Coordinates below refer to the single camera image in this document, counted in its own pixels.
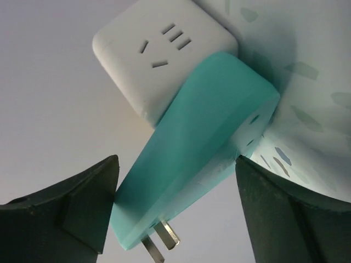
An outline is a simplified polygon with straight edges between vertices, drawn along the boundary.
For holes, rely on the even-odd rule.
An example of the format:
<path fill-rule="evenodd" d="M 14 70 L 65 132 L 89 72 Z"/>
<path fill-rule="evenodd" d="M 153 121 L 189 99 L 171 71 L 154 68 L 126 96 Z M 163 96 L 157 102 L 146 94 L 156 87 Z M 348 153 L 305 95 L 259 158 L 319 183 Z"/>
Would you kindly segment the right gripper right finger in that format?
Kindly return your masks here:
<path fill-rule="evenodd" d="M 350 203 L 282 178 L 245 156 L 236 180 L 256 262 L 350 262 Z"/>

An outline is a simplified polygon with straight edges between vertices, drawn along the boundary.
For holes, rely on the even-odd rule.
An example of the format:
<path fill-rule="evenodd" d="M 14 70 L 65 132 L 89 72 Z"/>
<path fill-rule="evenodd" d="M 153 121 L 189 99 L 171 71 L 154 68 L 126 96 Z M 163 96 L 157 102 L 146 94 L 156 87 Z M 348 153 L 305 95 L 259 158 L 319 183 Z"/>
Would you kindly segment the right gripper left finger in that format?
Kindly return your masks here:
<path fill-rule="evenodd" d="M 1 262 L 96 262 L 103 253 L 117 155 L 1 205 Z"/>

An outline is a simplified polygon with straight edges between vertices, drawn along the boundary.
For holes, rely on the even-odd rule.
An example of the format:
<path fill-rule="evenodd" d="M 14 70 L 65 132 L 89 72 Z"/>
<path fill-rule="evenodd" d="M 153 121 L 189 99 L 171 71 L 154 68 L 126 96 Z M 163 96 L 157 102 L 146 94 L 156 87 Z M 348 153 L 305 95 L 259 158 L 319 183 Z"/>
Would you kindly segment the teal triangular socket adapter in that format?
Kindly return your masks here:
<path fill-rule="evenodd" d="M 111 226 L 133 249 L 252 156 L 280 94 L 237 57 L 199 63 L 159 121 L 115 194 Z"/>

